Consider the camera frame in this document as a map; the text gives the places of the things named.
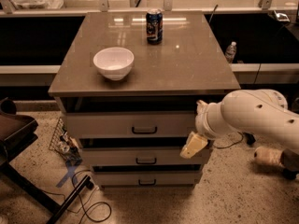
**chair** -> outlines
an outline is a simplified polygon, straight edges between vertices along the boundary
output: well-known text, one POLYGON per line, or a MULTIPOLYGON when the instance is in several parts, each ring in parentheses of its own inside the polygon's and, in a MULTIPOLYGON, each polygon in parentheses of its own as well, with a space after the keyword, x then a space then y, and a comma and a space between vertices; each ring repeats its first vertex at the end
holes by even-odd
POLYGON ((91 178, 85 175, 64 203, 59 205, 42 190, 20 175, 9 162, 37 139, 35 130, 38 124, 34 118, 17 115, 16 113, 17 108, 13 101, 8 98, 0 101, 0 172, 46 207, 52 213, 47 223, 55 223, 84 187, 91 188, 93 183, 90 180, 91 178))

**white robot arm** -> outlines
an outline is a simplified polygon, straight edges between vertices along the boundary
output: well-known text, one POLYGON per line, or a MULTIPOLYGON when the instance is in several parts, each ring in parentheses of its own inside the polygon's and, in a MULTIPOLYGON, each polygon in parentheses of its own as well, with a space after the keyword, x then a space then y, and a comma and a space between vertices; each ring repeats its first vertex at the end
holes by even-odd
POLYGON ((197 103, 193 133, 181 151, 190 158, 207 144, 227 133, 260 134, 299 154, 299 115, 288 110, 284 96, 273 90, 233 91, 219 103, 197 103))

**white bowl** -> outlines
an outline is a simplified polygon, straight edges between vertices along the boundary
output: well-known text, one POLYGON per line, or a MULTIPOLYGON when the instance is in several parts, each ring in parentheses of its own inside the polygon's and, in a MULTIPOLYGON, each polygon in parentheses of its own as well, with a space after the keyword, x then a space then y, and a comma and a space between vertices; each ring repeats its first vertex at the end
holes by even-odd
POLYGON ((134 54, 125 48, 102 49, 93 57, 93 63, 102 76, 121 80, 131 71, 134 54))

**blue can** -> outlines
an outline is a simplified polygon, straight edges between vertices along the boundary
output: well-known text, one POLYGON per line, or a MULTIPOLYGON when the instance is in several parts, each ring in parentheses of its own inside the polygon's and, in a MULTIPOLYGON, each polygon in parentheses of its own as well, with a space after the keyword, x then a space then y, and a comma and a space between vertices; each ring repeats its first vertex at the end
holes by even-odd
POLYGON ((160 9, 147 13, 147 39, 150 44, 159 44, 163 37, 163 15, 160 9))

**floor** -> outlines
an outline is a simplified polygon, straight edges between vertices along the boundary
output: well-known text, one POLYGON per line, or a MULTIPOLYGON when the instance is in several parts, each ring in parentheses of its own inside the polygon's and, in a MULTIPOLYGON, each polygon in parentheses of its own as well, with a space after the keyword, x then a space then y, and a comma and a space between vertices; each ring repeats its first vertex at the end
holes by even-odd
MULTIPOLYGON (((51 193, 68 195, 73 187, 67 176, 65 161, 49 149, 60 112, 51 102, 18 103, 18 110, 36 118, 38 139, 11 164, 37 187, 51 193)), ((238 141, 238 133, 215 142, 226 147, 238 141)), ((191 188, 111 188, 104 191, 84 189, 81 198, 87 202, 89 216, 106 224, 189 224, 189 223, 298 223, 299 180, 288 181, 278 168, 265 168, 253 162, 258 146, 282 148, 279 144, 256 136, 253 146, 243 140, 226 149, 214 148, 199 184, 191 188)), ((75 172, 80 180, 87 167, 75 172)), ((46 223, 50 212, 22 189, 0 175, 0 215, 9 224, 46 223)), ((57 203, 64 197, 49 194, 57 203)), ((75 200, 57 223, 94 223, 83 216, 79 200, 75 200)))

